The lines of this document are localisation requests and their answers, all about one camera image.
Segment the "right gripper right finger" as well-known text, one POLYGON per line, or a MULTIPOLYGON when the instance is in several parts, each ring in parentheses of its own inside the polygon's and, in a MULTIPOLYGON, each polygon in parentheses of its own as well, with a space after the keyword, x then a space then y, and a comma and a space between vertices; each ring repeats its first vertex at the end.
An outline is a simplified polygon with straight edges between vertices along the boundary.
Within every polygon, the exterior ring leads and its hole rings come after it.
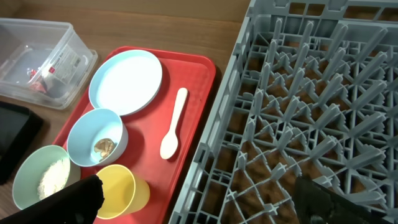
POLYGON ((294 207, 300 224, 389 223, 306 177, 295 180, 294 207))

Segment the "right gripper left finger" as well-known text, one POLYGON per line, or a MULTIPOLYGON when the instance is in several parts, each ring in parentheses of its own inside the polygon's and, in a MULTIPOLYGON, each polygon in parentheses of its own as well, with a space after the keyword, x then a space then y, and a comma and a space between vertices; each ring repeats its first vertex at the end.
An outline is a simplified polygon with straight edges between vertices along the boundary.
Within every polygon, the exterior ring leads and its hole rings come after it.
POLYGON ((3 218, 1 224, 92 224, 103 202, 103 183, 91 175, 3 218))

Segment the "white rice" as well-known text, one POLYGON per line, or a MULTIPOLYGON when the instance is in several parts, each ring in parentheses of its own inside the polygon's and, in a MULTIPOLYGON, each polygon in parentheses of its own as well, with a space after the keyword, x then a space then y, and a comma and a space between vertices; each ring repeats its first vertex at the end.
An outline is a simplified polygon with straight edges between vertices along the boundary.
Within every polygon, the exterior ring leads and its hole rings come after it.
POLYGON ((37 187, 37 194, 43 200, 62 190, 67 183, 70 171, 69 159, 63 158, 49 165, 44 171, 37 187))

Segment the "yellow cup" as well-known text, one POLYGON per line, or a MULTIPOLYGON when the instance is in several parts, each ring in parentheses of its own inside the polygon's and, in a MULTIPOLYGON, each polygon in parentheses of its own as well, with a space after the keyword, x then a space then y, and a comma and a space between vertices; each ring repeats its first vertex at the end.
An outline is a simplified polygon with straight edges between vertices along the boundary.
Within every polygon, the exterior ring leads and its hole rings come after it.
POLYGON ((123 165, 113 164, 96 173, 102 181, 104 202, 97 217, 110 220, 143 209, 150 198, 149 184, 123 165))

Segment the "green bowl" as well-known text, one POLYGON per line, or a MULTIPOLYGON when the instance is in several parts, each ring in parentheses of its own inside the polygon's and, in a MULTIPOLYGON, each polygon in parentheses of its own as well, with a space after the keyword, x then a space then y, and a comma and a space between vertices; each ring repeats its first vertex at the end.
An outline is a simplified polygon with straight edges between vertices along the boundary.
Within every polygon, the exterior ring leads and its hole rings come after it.
POLYGON ((70 171, 64 188, 80 180, 80 167, 74 164, 66 150, 60 146, 49 145, 33 152, 17 171, 12 187, 12 196, 15 205, 23 210, 39 201, 37 187, 44 171, 50 164, 59 159, 67 158, 70 162, 70 171))

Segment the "brown food scrap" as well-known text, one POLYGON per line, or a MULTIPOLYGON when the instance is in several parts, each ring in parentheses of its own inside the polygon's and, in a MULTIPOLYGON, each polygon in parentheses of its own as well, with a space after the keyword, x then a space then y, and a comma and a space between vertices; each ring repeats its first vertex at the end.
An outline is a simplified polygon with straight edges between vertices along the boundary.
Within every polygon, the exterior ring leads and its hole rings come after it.
POLYGON ((116 144, 110 138, 100 139, 94 146, 94 151, 99 153, 101 161, 107 158, 116 147, 116 144))

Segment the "light blue bowl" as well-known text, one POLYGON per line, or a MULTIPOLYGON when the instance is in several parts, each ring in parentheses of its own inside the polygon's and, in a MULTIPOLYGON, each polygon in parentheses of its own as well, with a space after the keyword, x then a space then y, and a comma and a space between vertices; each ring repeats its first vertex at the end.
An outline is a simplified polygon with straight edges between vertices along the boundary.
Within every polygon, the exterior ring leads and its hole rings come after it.
POLYGON ((121 117, 109 109, 99 108, 87 112, 73 125, 67 151, 78 166, 105 166, 121 157, 127 141, 128 132, 121 117), (109 153, 95 150, 95 145, 103 139, 110 139, 114 144, 109 153))

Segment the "red snack wrapper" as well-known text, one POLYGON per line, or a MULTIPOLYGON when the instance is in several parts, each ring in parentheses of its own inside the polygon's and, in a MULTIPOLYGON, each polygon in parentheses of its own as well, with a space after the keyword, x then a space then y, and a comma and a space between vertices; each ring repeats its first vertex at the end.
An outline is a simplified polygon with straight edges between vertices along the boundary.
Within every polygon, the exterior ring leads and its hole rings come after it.
POLYGON ((28 69, 29 88, 45 95, 51 95, 56 89, 55 77, 50 72, 44 72, 37 75, 37 69, 28 69))

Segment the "grey dishwasher rack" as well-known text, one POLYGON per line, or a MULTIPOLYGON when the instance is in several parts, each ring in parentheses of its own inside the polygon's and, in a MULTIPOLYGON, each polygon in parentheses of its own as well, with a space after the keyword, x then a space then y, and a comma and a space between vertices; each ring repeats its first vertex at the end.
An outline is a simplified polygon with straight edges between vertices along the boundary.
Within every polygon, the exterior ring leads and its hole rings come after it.
POLYGON ((397 2, 249 3, 170 223, 295 223, 311 178, 397 222, 397 2))

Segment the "black tray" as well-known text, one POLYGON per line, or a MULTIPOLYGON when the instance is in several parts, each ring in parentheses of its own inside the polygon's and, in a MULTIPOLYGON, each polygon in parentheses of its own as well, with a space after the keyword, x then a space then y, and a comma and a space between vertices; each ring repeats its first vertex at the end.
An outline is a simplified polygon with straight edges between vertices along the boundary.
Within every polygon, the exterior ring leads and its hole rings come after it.
POLYGON ((43 123, 32 110, 1 102, 1 185, 8 181, 43 123))

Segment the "white plastic spoon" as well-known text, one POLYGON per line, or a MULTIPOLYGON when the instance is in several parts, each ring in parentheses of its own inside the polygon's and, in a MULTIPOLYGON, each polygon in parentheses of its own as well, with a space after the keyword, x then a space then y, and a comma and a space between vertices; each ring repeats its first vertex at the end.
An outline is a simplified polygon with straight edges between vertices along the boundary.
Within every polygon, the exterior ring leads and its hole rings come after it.
POLYGON ((177 92, 170 127, 160 145, 160 156, 163 159, 170 159, 175 154, 178 148, 178 137, 176 134, 176 128, 182 114, 187 95, 188 90, 186 88, 180 88, 177 92))

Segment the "light blue plate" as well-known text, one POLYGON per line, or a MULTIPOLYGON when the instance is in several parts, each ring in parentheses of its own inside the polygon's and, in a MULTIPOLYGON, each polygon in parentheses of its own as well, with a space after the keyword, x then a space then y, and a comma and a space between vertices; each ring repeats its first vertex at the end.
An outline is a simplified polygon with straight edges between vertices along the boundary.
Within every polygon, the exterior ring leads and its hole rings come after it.
POLYGON ((155 98, 162 75, 160 60, 146 50, 116 54, 95 72, 89 86, 90 103, 120 116, 137 113, 155 98))

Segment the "clear plastic bin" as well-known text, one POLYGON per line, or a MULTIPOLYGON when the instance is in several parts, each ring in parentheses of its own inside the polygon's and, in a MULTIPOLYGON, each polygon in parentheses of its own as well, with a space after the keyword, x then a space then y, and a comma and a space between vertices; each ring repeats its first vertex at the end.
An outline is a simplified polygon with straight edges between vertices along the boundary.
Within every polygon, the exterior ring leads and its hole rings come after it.
POLYGON ((98 59, 68 22, 1 19, 1 95, 57 110, 69 106, 98 59), (28 69, 50 72, 56 89, 29 88, 28 69))

